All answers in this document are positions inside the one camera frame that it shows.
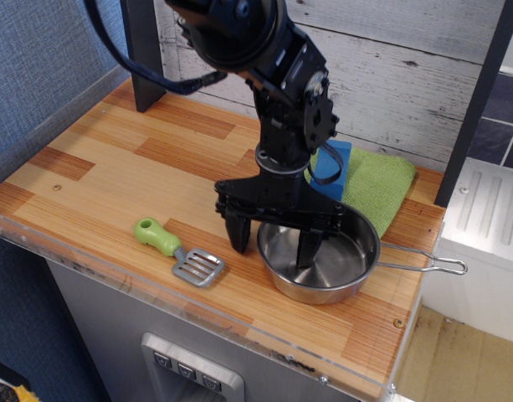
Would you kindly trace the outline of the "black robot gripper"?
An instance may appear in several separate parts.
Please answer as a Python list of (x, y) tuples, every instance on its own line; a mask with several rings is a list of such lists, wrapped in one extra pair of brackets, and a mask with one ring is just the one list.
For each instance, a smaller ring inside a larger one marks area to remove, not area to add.
[(345, 214), (342, 204), (313, 189), (303, 173), (279, 175), (262, 170), (254, 177), (218, 181), (214, 189), (216, 210), (225, 220), (235, 251), (245, 252), (254, 221), (301, 229), (298, 268), (313, 264), (324, 233), (338, 233)]

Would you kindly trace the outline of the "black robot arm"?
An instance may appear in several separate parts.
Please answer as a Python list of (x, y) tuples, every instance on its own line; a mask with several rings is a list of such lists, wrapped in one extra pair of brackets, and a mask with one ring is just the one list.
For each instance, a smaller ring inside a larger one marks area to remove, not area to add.
[(242, 77), (260, 123), (258, 175), (215, 185), (231, 245), (244, 252), (253, 221), (300, 231), (296, 264), (306, 268), (344, 208), (306, 181), (310, 159), (327, 149), (338, 119), (326, 61), (290, 20), (282, 1), (173, 1), (184, 37), (207, 64)]

